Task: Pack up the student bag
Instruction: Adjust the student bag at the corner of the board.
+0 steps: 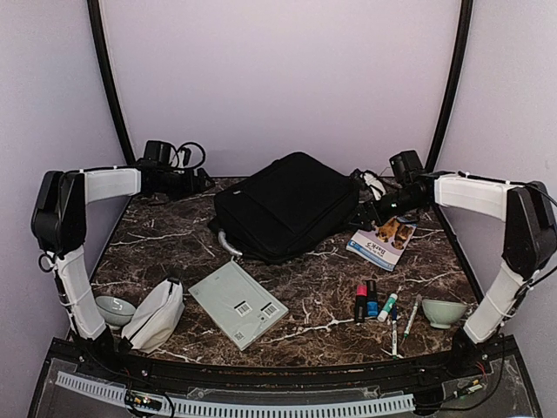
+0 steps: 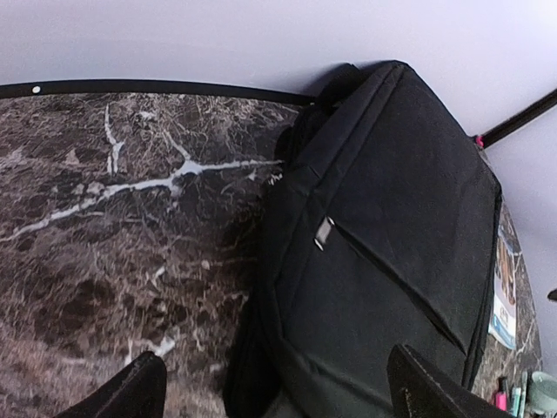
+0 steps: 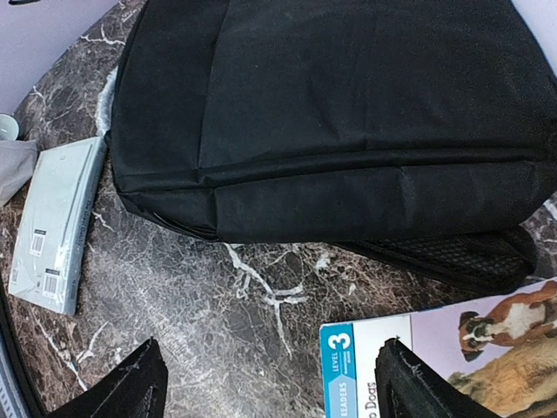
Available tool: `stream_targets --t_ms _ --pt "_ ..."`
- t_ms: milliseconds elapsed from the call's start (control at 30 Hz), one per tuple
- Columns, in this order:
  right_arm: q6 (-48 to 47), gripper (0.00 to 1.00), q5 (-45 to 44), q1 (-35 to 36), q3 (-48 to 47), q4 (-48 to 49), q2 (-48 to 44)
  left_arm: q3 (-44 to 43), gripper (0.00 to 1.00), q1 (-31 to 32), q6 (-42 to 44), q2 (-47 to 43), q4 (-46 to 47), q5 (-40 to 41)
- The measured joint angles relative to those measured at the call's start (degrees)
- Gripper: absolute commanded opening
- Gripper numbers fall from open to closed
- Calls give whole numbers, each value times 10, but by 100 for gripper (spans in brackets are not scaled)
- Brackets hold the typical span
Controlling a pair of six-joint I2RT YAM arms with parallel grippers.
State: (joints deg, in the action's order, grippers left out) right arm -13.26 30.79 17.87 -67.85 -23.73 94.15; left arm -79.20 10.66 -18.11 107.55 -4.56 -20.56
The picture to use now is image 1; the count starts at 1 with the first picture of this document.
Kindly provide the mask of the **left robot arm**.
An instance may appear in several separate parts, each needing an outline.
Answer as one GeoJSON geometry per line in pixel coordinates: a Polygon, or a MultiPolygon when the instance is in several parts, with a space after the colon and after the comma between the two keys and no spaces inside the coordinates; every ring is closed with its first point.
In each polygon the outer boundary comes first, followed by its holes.
{"type": "Polygon", "coordinates": [[[31,217],[31,231],[42,251],[39,266],[52,272],[58,296],[76,340],[97,346],[88,363],[105,380],[123,372],[122,359],[112,353],[109,326],[98,311],[84,262],[88,204],[120,197],[163,193],[180,200],[205,192],[215,181],[203,168],[169,166],[112,167],[44,174],[31,217]]]}

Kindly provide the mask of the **grey notebook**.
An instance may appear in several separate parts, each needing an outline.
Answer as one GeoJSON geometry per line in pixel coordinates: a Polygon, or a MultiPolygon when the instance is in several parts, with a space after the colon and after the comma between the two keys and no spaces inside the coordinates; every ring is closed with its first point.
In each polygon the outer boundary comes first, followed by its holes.
{"type": "Polygon", "coordinates": [[[241,351],[289,313],[233,260],[190,287],[189,293],[241,351]]]}

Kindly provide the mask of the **dog picture book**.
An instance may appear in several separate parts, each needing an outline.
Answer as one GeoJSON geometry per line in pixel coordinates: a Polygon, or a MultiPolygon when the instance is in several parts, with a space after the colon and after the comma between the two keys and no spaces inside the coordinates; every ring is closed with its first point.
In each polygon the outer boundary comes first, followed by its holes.
{"type": "Polygon", "coordinates": [[[370,232],[358,230],[346,244],[346,250],[388,272],[392,272],[413,237],[414,223],[391,218],[370,232]]]}

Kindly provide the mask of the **black student bag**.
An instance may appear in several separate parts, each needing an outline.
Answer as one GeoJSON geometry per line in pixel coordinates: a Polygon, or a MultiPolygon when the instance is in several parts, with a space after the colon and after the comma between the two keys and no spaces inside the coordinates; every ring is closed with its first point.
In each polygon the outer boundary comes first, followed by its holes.
{"type": "Polygon", "coordinates": [[[208,227],[244,258],[281,264],[343,232],[358,203],[350,177],[294,152],[217,193],[208,227]]]}

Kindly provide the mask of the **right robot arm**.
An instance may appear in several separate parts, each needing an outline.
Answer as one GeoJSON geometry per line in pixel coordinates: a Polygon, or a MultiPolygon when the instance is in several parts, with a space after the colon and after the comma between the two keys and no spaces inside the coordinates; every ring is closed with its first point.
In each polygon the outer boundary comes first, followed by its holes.
{"type": "Polygon", "coordinates": [[[548,278],[543,269],[556,253],[556,199],[537,180],[491,179],[467,172],[419,173],[397,191],[359,204],[352,224],[369,231],[426,206],[478,213],[504,226],[500,269],[463,326],[470,343],[484,343],[548,278]]]}

